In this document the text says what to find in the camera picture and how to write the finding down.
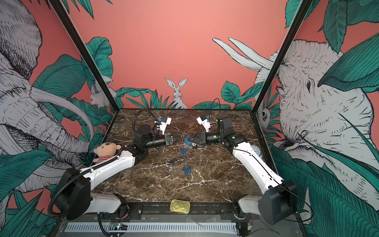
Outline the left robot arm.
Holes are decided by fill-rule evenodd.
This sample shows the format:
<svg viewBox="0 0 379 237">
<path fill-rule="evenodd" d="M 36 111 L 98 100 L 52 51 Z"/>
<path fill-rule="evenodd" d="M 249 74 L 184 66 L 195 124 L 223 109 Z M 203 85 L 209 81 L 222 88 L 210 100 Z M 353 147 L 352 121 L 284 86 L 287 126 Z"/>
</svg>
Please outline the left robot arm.
<svg viewBox="0 0 379 237">
<path fill-rule="evenodd" d="M 116 145 L 115 155 L 106 161 L 81 170 L 66 170 L 51 198 L 48 214 L 68 220 L 88 213 L 109 213 L 117 219 L 128 217 L 130 207 L 120 194 L 98 194 L 93 190 L 117 173 L 139 164 L 148 156 L 150 148 L 172 146 L 185 137 L 180 133 L 159 134 L 149 125 L 142 124 L 134 132 L 132 142 L 124 147 Z"/>
</svg>

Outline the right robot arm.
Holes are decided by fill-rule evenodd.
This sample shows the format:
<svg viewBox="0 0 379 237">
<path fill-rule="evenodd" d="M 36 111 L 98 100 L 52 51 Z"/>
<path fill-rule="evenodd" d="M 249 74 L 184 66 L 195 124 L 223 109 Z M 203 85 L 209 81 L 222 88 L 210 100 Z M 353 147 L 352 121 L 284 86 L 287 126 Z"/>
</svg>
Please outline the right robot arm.
<svg viewBox="0 0 379 237">
<path fill-rule="evenodd" d="M 234 130 L 232 119 L 217 119 L 217 132 L 211 132 L 209 116 L 200 116 L 197 122 L 204 127 L 188 138 L 197 145 L 221 144 L 248 170 L 256 181 L 261 197 L 245 196 L 238 205 L 243 213 L 261 216 L 270 225 L 284 220 L 297 210 L 297 187 L 292 181 L 284 181 L 253 150 L 241 133 Z"/>
</svg>

